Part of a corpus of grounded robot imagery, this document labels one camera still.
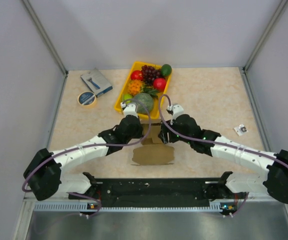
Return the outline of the brown cardboard paper box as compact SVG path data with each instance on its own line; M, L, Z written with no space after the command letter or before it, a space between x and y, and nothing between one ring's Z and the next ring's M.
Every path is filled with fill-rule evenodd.
M149 124L142 123L143 135L147 134ZM146 139L133 150L132 162L137 166L166 166L174 162L174 147L165 145L159 138L161 123L152 123Z

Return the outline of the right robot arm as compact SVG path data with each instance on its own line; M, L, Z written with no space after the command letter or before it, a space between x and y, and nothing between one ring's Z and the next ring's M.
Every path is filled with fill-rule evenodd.
M221 134L201 129L187 114L162 121L162 137L168 143L182 141L196 152L213 158L225 159L253 172L223 174L217 192L223 198L234 193L265 194L288 204L288 151L278 153L246 147Z

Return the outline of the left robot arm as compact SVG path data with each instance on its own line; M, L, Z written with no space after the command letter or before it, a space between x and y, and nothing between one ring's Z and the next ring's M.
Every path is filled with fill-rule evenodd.
M131 140L142 138L143 128L138 117L128 115L111 129L81 144L50 152L43 148L35 154L24 171L24 186L38 201L56 193L77 193L86 198L96 195L97 186L87 172L69 175L67 172L89 160L111 155L131 145Z

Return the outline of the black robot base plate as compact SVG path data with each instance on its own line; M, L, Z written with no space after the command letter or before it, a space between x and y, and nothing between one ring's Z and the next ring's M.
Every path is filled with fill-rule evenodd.
M107 208L208 207L210 201L239 196L219 178L98 178L85 195Z

